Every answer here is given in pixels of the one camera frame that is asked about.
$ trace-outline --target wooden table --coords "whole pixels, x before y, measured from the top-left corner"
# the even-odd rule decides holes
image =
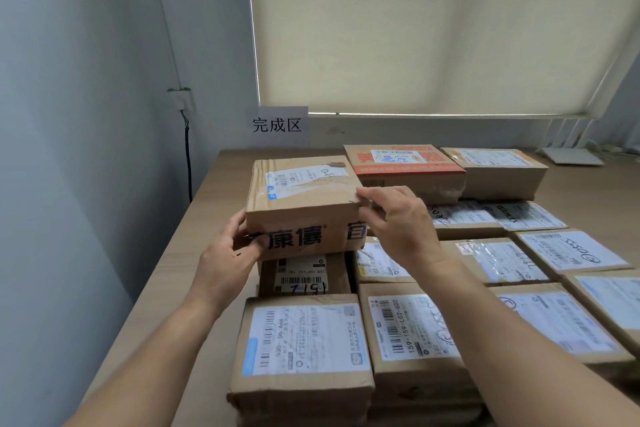
[[[187,293],[198,257],[229,216],[244,206],[253,161],[343,154],[341,149],[223,151],[182,218],[156,270],[149,278],[87,395],[179,306]],[[550,169],[536,202],[571,227],[640,266],[640,164],[619,156],[604,167],[571,167],[545,161]],[[233,426],[236,415],[225,395],[236,352],[244,301],[255,295],[254,267],[240,296],[214,325],[198,356],[173,425]]]

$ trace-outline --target white wall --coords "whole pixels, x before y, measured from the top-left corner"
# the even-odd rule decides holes
[[[182,84],[196,99],[198,149],[195,183],[200,184],[217,153],[249,146],[246,112],[257,106],[249,0],[162,0]],[[640,71],[640,60],[634,71]],[[638,107],[640,78],[627,78],[596,138],[619,141]],[[355,143],[420,143],[436,146],[535,147],[548,121],[315,118],[313,147]]]
[[[1,425],[75,410],[185,209],[136,1],[0,0]]]

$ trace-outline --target wall socket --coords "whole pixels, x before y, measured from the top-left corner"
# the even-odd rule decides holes
[[[176,110],[195,112],[196,107],[193,103],[191,88],[182,88],[181,90],[169,89],[166,92]]]

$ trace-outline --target electrical cable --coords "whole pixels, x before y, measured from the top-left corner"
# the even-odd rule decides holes
[[[184,114],[184,110],[180,110],[182,119],[184,120],[184,151],[187,154],[187,173],[189,176],[189,203],[193,201],[193,192],[191,190],[191,157],[189,156],[189,119]]]

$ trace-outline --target right hand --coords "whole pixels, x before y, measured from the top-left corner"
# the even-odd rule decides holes
[[[360,219],[367,222],[389,257],[412,276],[420,267],[446,259],[424,202],[406,186],[359,187],[357,193],[380,205],[383,220],[372,208],[361,207]]]

